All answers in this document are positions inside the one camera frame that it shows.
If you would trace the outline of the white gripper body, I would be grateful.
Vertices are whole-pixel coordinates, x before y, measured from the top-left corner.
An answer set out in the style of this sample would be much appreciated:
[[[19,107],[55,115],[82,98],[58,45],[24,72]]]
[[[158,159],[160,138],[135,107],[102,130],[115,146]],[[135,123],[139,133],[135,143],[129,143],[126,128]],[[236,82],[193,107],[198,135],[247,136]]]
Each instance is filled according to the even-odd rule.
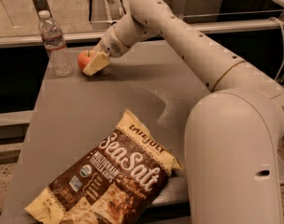
[[[130,41],[130,33],[127,29],[113,25],[105,31],[94,50],[104,53],[107,57],[119,58],[131,48]]]

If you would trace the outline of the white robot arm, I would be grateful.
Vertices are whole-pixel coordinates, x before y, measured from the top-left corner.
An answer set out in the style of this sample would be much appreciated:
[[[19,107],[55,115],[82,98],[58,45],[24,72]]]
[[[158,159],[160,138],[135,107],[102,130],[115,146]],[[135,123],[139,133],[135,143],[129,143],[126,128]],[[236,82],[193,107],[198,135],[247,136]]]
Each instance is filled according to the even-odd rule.
[[[277,144],[284,135],[284,89],[272,78],[177,18],[163,0],[130,0],[84,73],[93,75],[156,34],[210,91],[185,128],[192,224],[283,224]]]

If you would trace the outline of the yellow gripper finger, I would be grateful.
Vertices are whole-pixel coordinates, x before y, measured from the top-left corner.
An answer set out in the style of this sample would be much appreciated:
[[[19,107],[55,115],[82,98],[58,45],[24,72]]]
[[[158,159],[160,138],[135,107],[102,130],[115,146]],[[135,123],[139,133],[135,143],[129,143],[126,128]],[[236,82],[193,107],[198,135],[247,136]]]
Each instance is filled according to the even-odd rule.
[[[86,53],[87,62],[83,68],[83,73],[92,76],[109,65],[110,60],[104,52],[88,50]]]

